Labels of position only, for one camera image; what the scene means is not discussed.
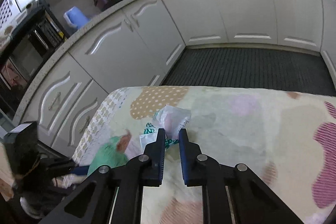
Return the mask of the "white tissue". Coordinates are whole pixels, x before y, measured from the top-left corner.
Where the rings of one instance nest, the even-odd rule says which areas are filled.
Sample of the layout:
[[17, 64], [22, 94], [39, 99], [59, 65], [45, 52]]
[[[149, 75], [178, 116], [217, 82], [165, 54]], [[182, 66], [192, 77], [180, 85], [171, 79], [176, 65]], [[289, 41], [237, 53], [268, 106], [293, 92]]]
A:
[[179, 132], [191, 119], [191, 111], [166, 105], [158, 110], [152, 119], [156, 128], [163, 128], [167, 139], [178, 140]]

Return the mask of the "white lower kitchen cabinets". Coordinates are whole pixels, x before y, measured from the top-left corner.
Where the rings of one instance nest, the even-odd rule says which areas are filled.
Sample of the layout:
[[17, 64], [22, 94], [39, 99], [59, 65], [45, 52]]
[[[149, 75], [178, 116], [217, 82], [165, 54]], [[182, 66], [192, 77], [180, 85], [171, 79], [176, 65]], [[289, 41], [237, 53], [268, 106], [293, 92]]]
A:
[[13, 118], [71, 154], [106, 93], [162, 82], [186, 47], [318, 52], [335, 75], [335, 0], [124, 0], [91, 19], [45, 62]]

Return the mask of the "green plush cloth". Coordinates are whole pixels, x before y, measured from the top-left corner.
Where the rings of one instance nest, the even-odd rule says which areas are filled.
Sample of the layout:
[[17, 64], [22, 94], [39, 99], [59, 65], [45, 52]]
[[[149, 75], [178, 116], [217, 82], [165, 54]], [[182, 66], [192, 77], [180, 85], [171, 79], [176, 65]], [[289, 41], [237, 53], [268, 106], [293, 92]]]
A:
[[126, 130], [126, 134], [122, 136], [113, 136], [106, 143], [102, 144], [94, 156], [87, 176], [90, 176], [96, 169], [102, 165], [110, 168], [123, 166], [128, 162], [125, 151], [131, 140], [131, 133]]

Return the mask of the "patterned quilted table cover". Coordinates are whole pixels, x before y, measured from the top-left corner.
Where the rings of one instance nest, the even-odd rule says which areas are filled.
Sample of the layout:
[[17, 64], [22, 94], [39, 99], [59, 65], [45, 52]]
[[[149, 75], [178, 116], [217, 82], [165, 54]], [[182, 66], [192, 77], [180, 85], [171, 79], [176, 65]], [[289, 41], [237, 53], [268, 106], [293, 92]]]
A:
[[103, 141], [130, 133], [129, 157], [153, 117], [170, 105], [189, 110], [190, 141], [219, 163], [250, 167], [305, 223], [335, 207], [335, 98], [268, 89], [205, 86], [120, 88], [95, 112], [73, 159], [90, 164]]

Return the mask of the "black ribbed floor mat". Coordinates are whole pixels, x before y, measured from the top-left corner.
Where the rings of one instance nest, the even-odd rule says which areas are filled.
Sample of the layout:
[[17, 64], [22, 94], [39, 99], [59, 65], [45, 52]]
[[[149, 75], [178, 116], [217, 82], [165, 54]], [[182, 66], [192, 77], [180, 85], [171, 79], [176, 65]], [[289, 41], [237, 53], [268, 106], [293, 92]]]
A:
[[335, 95], [335, 86], [321, 56], [256, 48], [187, 49], [163, 84]]

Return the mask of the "black microwave oven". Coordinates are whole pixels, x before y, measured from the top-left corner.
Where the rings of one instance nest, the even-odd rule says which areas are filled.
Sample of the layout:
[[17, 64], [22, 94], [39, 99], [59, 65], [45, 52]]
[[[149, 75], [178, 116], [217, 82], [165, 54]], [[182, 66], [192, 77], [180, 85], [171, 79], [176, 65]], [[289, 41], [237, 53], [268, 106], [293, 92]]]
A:
[[10, 35], [1, 52], [1, 110], [14, 114], [38, 71], [69, 37], [49, 8], [33, 9]]

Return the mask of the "blue plastic jug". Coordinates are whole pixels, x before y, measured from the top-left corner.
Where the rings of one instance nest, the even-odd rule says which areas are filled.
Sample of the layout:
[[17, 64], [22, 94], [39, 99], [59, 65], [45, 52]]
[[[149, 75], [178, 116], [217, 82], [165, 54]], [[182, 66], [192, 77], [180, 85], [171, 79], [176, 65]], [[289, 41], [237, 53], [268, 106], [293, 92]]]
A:
[[82, 28], [89, 22], [89, 19], [76, 6], [66, 11], [63, 14], [63, 18], [65, 19], [68, 26], [75, 30]]

